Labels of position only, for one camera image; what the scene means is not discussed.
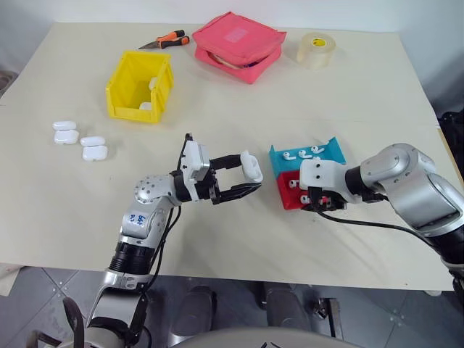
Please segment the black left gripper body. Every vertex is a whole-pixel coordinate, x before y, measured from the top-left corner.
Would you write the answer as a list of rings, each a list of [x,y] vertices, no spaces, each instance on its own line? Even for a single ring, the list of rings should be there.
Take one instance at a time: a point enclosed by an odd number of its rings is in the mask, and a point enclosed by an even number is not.
[[[202,180],[196,182],[195,188],[200,199],[209,199],[213,204],[219,204],[221,202],[221,192],[215,174],[215,163],[210,161],[210,167],[206,175]]]

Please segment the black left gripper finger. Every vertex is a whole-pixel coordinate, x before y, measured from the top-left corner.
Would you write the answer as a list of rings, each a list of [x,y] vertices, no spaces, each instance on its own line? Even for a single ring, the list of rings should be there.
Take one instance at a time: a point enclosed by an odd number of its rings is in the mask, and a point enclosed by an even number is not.
[[[214,158],[210,160],[210,168],[214,171],[221,169],[232,169],[235,167],[241,167],[241,155],[240,154],[229,154],[222,157]]]
[[[220,192],[219,203],[241,199],[259,189],[261,185],[261,183],[243,183],[232,186],[230,189]]]

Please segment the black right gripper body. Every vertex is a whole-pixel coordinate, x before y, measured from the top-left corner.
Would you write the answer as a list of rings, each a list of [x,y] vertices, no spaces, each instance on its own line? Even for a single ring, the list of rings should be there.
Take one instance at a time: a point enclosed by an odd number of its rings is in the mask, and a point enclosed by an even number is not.
[[[345,193],[343,191],[334,191],[326,188],[322,189],[322,195],[320,197],[320,210],[321,209],[321,198],[323,196],[331,197],[332,201],[332,210],[345,210],[347,208],[348,201],[345,198]]]

